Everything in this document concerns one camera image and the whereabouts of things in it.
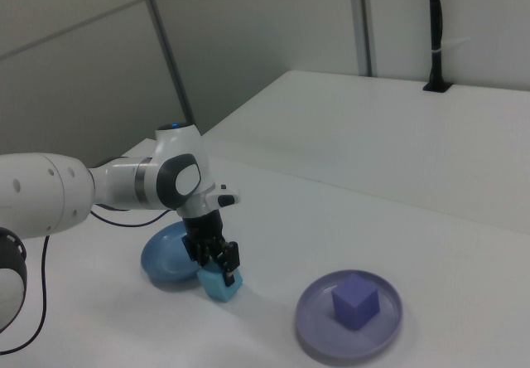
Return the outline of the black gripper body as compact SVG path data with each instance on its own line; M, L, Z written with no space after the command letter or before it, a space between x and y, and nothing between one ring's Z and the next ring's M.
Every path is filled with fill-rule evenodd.
M200 241L214 241L223 243L223 221L219 211L211 211L206 215L195 218L184 218L185 236L183 244L198 243Z

